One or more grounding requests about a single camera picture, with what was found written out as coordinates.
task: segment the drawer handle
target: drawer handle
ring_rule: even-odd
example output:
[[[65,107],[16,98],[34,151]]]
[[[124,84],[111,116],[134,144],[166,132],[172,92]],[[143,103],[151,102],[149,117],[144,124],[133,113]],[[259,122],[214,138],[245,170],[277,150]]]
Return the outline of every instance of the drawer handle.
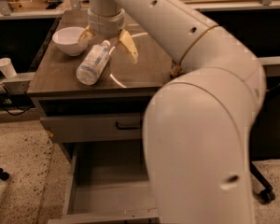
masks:
[[[116,122],[116,128],[118,130],[124,131],[124,130],[139,130],[142,128],[142,120],[139,124],[120,124],[119,122]]]

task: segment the chair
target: chair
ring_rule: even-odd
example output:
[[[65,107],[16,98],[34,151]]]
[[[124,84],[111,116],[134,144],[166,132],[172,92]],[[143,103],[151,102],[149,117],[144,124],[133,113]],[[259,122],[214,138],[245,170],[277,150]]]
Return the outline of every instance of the chair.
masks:
[[[251,173],[265,188],[259,195],[269,203],[275,199],[273,187],[252,161],[280,159],[280,84],[266,93],[263,107],[251,129],[249,149]]]

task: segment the bottle cap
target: bottle cap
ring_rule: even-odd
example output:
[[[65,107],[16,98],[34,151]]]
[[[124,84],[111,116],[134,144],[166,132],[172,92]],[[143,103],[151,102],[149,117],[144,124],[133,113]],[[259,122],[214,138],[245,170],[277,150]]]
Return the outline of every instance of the bottle cap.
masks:
[[[102,44],[109,47],[111,46],[111,43],[108,40],[103,41]]]

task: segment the cup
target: cup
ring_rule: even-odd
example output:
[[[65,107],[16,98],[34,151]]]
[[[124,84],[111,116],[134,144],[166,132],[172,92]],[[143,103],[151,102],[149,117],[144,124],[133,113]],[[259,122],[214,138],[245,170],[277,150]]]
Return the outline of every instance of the cup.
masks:
[[[0,59],[0,71],[6,78],[13,78],[17,75],[15,68],[9,58]]]

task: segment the white robotic arm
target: white robotic arm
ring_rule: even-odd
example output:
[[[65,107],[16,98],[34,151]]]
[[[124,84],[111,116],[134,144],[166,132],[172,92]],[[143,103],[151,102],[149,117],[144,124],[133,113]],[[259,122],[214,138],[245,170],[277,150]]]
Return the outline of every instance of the white robotic arm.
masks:
[[[161,223],[254,223],[248,137],[266,90],[258,59],[178,0],[91,0],[90,27],[120,34],[122,7],[187,72],[161,88],[145,114]]]

